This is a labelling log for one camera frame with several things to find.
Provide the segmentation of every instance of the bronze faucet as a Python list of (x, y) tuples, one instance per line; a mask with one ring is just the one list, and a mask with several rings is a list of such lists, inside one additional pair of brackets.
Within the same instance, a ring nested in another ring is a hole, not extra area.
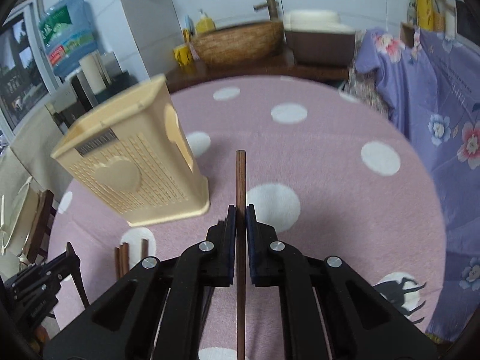
[(254, 5), (253, 10), (259, 11), (260, 9), (268, 8), (268, 14), (270, 15), (270, 20), (278, 19), (278, 2), (275, 0), (267, 0), (266, 3), (260, 5)]

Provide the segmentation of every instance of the wooden countertop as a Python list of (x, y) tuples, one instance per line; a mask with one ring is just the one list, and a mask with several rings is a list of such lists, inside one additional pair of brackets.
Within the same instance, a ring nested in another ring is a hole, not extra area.
[(237, 66), (208, 67), (202, 61), (195, 61), (167, 73), (166, 84), (170, 93), (175, 93), (212, 80), (258, 75), (291, 76), (324, 83), (333, 80), (348, 80), (349, 69), (347, 67), (297, 64), (292, 51), (285, 46), (280, 54)]

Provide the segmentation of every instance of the soap dispenser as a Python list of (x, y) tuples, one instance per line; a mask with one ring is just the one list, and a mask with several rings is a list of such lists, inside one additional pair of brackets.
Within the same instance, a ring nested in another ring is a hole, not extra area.
[(200, 9), (200, 20), (195, 25), (195, 31), (197, 35), (213, 30), (215, 30), (215, 23), (213, 23), (212, 18), (208, 17), (203, 9)]

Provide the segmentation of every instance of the yellow cup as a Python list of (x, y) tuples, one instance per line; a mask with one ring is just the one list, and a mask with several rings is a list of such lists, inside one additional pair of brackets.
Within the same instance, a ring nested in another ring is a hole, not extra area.
[(186, 43), (175, 47), (173, 49), (173, 54), (180, 66), (186, 66), (194, 60), (194, 57), (191, 55), (190, 47)]

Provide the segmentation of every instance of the polka dot tablecloth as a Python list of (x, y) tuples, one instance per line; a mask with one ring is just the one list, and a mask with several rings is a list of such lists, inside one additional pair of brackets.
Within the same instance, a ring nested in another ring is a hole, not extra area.
[[(142, 238), (161, 260), (179, 256), (235, 204), (235, 152), (247, 152), (247, 204), (280, 240), (319, 259), (338, 255), (420, 329), (443, 283), (445, 233), (434, 185), (409, 143), (380, 115), (333, 88), (281, 77), (234, 78), (172, 96), (200, 170), (208, 177), (207, 214), (129, 228), (125, 220), (73, 181), (55, 219), (49, 259), (71, 242), (94, 301), (115, 282), (113, 248)], [(235, 288), (216, 289), (201, 360), (236, 358)], [(61, 327), (82, 311), (73, 281), (58, 294)], [(247, 285), (246, 355), (283, 358), (276, 288)]]

